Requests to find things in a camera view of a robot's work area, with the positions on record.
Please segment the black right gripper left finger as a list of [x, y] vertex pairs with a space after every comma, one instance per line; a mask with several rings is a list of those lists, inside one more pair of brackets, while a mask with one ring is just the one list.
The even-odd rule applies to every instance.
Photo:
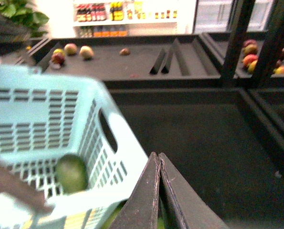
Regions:
[[111, 229], [156, 229], [159, 207], [159, 159], [152, 152], [134, 190]]

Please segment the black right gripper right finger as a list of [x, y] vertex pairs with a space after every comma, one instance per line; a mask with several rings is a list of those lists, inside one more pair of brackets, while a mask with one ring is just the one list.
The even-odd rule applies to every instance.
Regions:
[[226, 229], [228, 226], [199, 197], [164, 154], [159, 154], [161, 211], [167, 229]]

